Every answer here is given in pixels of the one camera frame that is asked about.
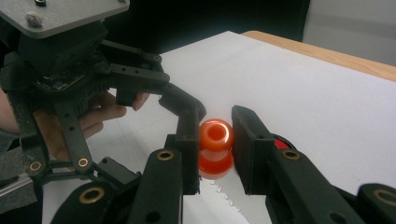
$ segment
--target orange object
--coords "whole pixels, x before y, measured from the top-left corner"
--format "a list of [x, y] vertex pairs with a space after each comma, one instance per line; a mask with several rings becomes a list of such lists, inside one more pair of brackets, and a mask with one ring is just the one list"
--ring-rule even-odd
[[225, 176], [233, 167], [233, 128], [222, 119], [209, 119], [200, 126], [199, 172], [207, 179]]

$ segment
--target black 3d-printed part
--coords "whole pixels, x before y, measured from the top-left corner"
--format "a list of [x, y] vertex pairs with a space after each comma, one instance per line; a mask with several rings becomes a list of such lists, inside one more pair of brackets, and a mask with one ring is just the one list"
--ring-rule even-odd
[[235, 105], [232, 110], [233, 159], [245, 193], [266, 194], [269, 153], [275, 150], [275, 139], [257, 114]]
[[396, 223], [396, 189], [381, 184], [362, 185], [355, 210], [367, 223]]
[[159, 149], [148, 157], [127, 223], [181, 223], [181, 153]]

